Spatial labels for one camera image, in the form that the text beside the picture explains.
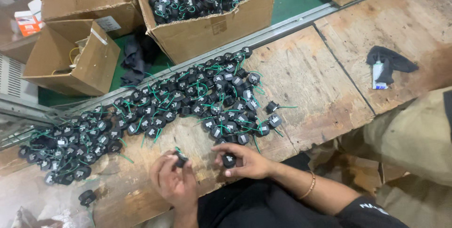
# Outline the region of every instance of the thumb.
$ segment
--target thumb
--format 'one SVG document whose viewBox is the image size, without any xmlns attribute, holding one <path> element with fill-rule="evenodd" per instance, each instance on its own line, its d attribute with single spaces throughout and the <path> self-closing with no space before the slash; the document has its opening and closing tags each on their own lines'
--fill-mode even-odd
<svg viewBox="0 0 452 228">
<path fill-rule="evenodd" d="M 225 171 L 226 177 L 245 177 L 244 176 L 245 167 L 235 167 L 227 169 Z"/>
</svg>

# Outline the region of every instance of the human hand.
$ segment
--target human hand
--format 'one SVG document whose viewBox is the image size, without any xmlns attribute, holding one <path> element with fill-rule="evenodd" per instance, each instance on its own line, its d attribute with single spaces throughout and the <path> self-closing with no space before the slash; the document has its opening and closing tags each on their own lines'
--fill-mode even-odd
<svg viewBox="0 0 452 228">
<path fill-rule="evenodd" d="M 151 181 L 157 192 L 173 205 L 176 212 L 186 214 L 198 209 L 196 179 L 190 160 L 182 169 L 175 166 L 178 160 L 173 155 L 175 151 L 168 150 L 154 162 L 150 168 Z"/>
<path fill-rule="evenodd" d="M 226 177 L 246 177 L 250 179 L 263 179 L 271 175 L 275 162 L 268 160 L 259 153 L 234 143 L 222 143 L 212 147 L 218 152 L 215 163 L 223 166 L 222 156 L 232 153 L 237 158 L 234 168 L 225 171 Z"/>
</svg>

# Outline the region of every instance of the forearm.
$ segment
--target forearm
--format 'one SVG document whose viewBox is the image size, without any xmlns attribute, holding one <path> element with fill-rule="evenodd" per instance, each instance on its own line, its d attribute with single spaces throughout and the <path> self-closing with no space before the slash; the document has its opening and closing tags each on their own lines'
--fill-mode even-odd
<svg viewBox="0 0 452 228">
<path fill-rule="evenodd" d="M 174 209 L 174 228 L 198 228 L 198 206 L 187 211 Z"/>
<path fill-rule="evenodd" d="M 312 185 L 312 174 L 275 163 L 270 177 L 290 190 L 298 199 L 308 192 Z M 360 195 L 355 190 L 320 176 L 315 177 L 315 187 L 303 201 L 319 211 L 336 215 Z"/>
</svg>

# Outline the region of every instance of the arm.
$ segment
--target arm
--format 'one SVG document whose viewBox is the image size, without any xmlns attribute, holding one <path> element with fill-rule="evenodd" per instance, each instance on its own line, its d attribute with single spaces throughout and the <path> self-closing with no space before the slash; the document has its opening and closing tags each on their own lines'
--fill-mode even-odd
<svg viewBox="0 0 452 228">
<path fill-rule="evenodd" d="M 233 153 L 236 166 L 225 171 L 225 176 L 263 179 L 270 177 L 290 190 L 297 198 L 302 197 L 312 185 L 312 174 L 266 159 L 255 151 L 238 144 L 224 143 L 212 148 L 218 151 L 215 163 L 222 166 L 221 156 Z M 336 215 L 360 195 L 345 185 L 316 176 L 315 187 L 303 198 L 308 205 L 329 215 Z"/>
<path fill-rule="evenodd" d="M 150 169 L 151 180 L 157 192 L 174 207 L 174 228 L 198 228 L 198 194 L 192 162 L 182 169 L 175 163 L 175 150 L 159 157 Z"/>
</svg>

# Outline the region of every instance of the wooden workbench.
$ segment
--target wooden workbench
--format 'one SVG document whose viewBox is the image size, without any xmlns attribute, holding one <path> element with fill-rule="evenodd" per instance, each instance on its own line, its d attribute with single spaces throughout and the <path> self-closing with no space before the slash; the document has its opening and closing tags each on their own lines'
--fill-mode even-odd
<svg viewBox="0 0 452 228">
<path fill-rule="evenodd" d="M 315 22 L 376 114 L 452 85 L 452 0 L 365 0 Z M 384 46 L 417 63 L 394 71 L 387 90 L 372 90 L 369 50 Z"/>
<path fill-rule="evenodd" d="M 328 46 L 314 27 L 308 27 L 255 50 L 245 67 L 264 75 L 266 95 L 256 94 L 259 103 L 265 106 L 273 100 L 298 106 L 276 111 L 284 120 L 280 128 L 284 137 L 271 132 L 258 138 L 263 156 L 282 161 L 370 122 L 374 113 L 359 92 L 380 114 L 428 90 L 450 85 L 452 74 L 445 72 L 452 71 L 451 8 L 451 0 L 367 0 L 315 23 Z M 373 45 L 406 55 L 420 70 L 395 71 L 391 89 L 372 90 L 365 57 Z M 262 110 L 258 115 L 268 117 Z M 228 182 L 212 166 L 213 141 L 195 118 L 177 118 L 157 143 L 145 139 L 143 148 L 142 135 L 124 139 L 128 147 L 122 153 L 134 164 L 117 155 L 103 156 L 92 166 L 89 179 L 97 180 L 70 186 L 46 186 L 45 173 L 38 167 L 0 152 L 0 227 L 11 224 L 20 206 L 39 219 L 64 219 L 75 227 L 87 227 L 87 212 L 77 201 L 87 189 L 95 189 L 98 196 L 93 207 L 96 227 L 129 227 L 152 218 L 170 206 L 152 189 L 149 168 L 174 146 L 193 160 L 201 195 Z M 252 141 L 248 146 L 256 149 Z"/>
</svg>

